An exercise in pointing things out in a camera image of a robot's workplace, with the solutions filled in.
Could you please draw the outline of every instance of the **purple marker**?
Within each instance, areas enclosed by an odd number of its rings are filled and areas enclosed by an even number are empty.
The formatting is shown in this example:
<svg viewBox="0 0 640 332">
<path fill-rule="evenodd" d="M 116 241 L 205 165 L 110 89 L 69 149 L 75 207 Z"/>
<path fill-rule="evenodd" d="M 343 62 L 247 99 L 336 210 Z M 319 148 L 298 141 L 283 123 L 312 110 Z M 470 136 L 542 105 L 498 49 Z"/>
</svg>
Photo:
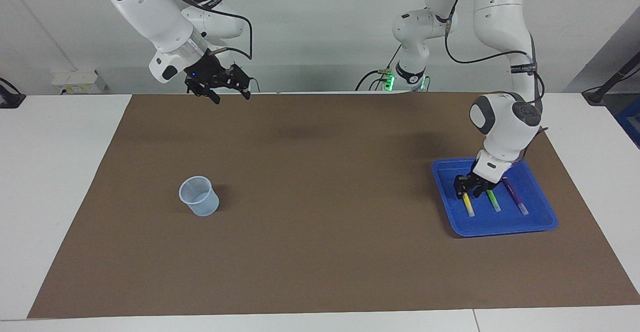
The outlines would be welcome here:
<svg viewBox="0 0 640 332">
<path fill-rule="evenodd" d="M 522 214 L 524 216 L 528 215 L 529 212 L 528 212 L 526 206 L 524 205 L 524 202 L 522 202 L 522 200 L 518 197 L 518 195 L 516 195 L 516 191 L 514 190 L 514 187 L 512 186 L 512 183 L 509 182 L 509 180 L 506 177 L 502 178 L 502 182 L 503 182 L 504 186 L 507 187 L 507 191 L 509 191 L 509 194 L 511 195 L 513 200 L 516 202 L 516 205 L 518 205 L 518 208 L 520 209 Z"/>
</svg>

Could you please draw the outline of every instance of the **yellow marker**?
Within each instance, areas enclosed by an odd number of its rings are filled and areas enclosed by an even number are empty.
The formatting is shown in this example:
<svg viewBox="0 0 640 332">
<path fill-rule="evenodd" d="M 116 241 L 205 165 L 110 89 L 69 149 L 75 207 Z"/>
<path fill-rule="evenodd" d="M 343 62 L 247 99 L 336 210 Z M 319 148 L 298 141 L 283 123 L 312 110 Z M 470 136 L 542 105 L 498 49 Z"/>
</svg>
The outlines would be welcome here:
<svg viewBox="0 0 640 332">
<path fill-rule="evenodd" d="M 469 217 L 475 217 L 474 207 L 471 206 L 471 200 L 469 200 L 469 195 L 467 195 L 466 192 L 462 195 L 462 200 L 464 200 L 464 205 L 466 206 L 466 211 L 469 213 Z"/>
</svg>

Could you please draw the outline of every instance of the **blue box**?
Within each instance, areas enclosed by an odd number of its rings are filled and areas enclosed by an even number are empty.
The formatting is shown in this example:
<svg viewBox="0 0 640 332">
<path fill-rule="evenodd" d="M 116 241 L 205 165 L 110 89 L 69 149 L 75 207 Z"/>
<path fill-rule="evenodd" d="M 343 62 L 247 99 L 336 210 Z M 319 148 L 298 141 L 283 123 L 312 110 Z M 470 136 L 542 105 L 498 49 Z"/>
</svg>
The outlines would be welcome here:
<svg viewBox="0 0 640 332">
<path fill-rule="evenodd" d="M 624 129 L 627 135 L 640 147 L 640 98 L 620 111 L 615 120 Z"/>
<path fill-rule="evenodd" d="M 457 175 L 469 173 L 474 161 L 472 158 L 438 160 L 431 167 L 448 220 L 458 235 L 477 237 L 521 234 L 548 231 L 558 227 L 556 214 L 524 161 L 514 163 L 505 176 L 524 202 L 529 215 L 524 216 L 521 213 L 505 186 L 499 184 L 493 193 L 502 211 L 496 212 L 486 193 L 478 198 L 473 198 L 470 193 L 475 217 L 469 217 L 464 202 L 456 197 L 453 182 Z"/>
</svg>

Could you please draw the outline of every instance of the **white table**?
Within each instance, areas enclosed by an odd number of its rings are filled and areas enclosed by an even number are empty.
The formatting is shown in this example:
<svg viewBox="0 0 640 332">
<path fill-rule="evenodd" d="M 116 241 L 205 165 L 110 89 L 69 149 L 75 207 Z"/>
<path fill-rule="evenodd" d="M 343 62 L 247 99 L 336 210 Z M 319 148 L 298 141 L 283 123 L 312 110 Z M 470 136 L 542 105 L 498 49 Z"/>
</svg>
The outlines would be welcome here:
<svg viewBox="0 0 640 332">
<path fill-rule="evenodd" d="M 28 97 L 0 111 L 0 331 L 640 331 L 638 306 L 24 321 L 130 98 Z M 544 103 L 553 147 L 640 291 L 640 150 L 580 95 Z"/>
</svg>

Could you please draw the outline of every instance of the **green led light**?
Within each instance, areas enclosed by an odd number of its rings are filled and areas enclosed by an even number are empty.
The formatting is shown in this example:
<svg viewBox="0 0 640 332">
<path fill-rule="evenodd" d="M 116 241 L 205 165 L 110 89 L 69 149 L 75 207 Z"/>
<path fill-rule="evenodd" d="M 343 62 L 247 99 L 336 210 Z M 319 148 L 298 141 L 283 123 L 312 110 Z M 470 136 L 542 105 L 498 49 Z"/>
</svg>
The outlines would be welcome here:
<svg viewBox="0 0 640 332">
<path fill-rule="evenodd" d="M 384 84 L 384 89 L 386 91 L 393 91 L 395 82 L 396 77 L 394 75 L 389 75 L 389 78 L 386 80 L 386 84 Z"/>
</svg>

